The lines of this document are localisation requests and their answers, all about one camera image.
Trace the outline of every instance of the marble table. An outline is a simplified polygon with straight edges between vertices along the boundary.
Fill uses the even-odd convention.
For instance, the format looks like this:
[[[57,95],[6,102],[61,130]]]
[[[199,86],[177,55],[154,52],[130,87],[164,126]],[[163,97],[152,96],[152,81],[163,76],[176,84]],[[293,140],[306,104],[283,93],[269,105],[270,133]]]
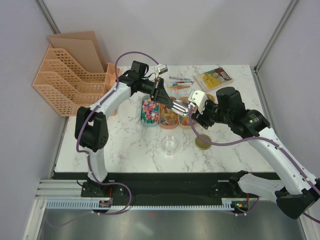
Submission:
[[[168,66],[163,75],[166,83],[169,76],[191,78],[193,75],[222,67],[234,79],[232,86],[240,91],[247,109],[262,112],[254,79],[248,65],[188,65]],[[195,83],[192,88],[173,90],[167,88],[170,96],[177,99],[188,96],[189,92],[200,89]],[[216,97],[216,90],[209,94]],[[163,129],[143,127],[140,123],[141,99],[143,93],[135,93],[118,108],[116,116],[108,121],[109,140],[104,147],[105,165],[108,172],[273,172],[265,159],[248,143],[233,146],[211,146],[200,150],[195,145],[196,135],[192,129]],[[76,117],[70,117],[64,133],[55,172],[87,172],[86,155],[76,152],[74,137]],[[197,124],[196,129],[218,143],[240,139],[228,126],[214,124],[208,130]],[[178,140],[177,152],[168,156],[162,152],[160,143],[167,135]]]

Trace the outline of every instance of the pen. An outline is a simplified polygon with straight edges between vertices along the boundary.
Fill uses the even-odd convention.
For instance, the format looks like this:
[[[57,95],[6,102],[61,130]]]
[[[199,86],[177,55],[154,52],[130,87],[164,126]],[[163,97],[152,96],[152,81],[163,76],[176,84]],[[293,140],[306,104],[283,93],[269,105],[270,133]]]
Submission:
[[[176,80],[183,80],[183,81],[191,81],[190,78],[184,78],[184,77],[177,77],[177,76],[170,76],[170,79],[176,79]]]
[[[173,83],[172,86],[191,86],[192,82],[186,82],[186,83]]]
[[[173,84],[193,84],[195,81],[173,81]]]
[[[191,86],[167,86],[168,89],[186,89],[190,88]]]

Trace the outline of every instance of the white panel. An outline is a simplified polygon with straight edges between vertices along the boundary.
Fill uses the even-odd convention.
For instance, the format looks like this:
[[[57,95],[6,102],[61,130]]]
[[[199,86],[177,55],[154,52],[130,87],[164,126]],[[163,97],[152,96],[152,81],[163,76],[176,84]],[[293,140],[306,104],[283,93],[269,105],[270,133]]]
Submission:
[[[108,61],[142,51],[168,65],[255,65],[289,2],[45,0],[61,32],[96,31]]]
[[[33,0],[0,3],[0,239],[22,239],[63,118],[32,87],[51,33]]]
[[[318,177],[319,23],[320,1],[300,1],[259,71],[279,138]],[[311,209],[320,219],[320,203]]]

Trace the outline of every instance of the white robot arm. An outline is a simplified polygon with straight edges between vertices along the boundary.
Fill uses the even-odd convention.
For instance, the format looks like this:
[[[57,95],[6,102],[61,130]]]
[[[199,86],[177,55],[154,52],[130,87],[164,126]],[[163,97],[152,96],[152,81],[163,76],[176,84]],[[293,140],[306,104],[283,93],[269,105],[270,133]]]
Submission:
[[[320,179],[306,170],[279,140],[269,122],[257,110],[248,110],[239,91],[224,87],[216,92],[218,104],[202,91],[189,95],[192,119],[207,129],[214,123],[227,124],[231,130],[254,147],[270,164],[281,180],[256,177],[246,171],[230,179],[235,190],[255,194],[275,202],[289,217],[297,219],[320,197]],[[213,143],[228,146],[229,143]]]
[[[135,92],[143,92],[153,100],[165,104],[173,112],[184,117],[191,116],[205,129],[214,123],[227,124],[243,141],[254,147],[280,177],[280,180],[268,180],[240,171],[230,179],[234,191],[254,194],[275,202],[293,219],[297,219],[319,199],[320,180],[289,153],[260,112],[245,108],[237,90],[233,87],[219,89],[216,93],[218,104],[209,100],[200,90],[190,93],[189,103],[172,101],[164,89],[161,77],[157,76],[154,82],[144,78],[147,67],[144,63],[134,61],[131,70],[119,77],[118,87],[113,87],[105,95],[109,98],[103,97],[90,108],[81,107],[77,112],[75,138],[80,137],[80,146],[90,155],[88,177],[92,181],[103,182],[108,175],[103,152],[109,137],[107,119],[124,100]],[[159,65],[157,75],[167,70],[165,65]],[[93,124],[86,122],[89,114],[92,114],[89,122]]]

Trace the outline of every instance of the gold lid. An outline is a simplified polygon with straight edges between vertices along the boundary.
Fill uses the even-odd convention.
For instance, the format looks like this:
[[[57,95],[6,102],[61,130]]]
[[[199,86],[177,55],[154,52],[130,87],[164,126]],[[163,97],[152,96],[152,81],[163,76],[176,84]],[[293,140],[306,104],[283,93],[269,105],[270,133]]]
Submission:
[[[211,141],[211,138],[208,135],[201,134],[200,136],[203,137],[204,139],[208,140],[208,141]],[[203,141],[198,136],[195,138],[194,143],[201,150],[207,150],[207,149],[209,149],[211,147],[211,144]]]
[[[211,94],[206,94],[206,97],[207,97],[208,99],[210,99],[212,102],[215,103],[215,97],[214,97],[214,96],[212,96]]]

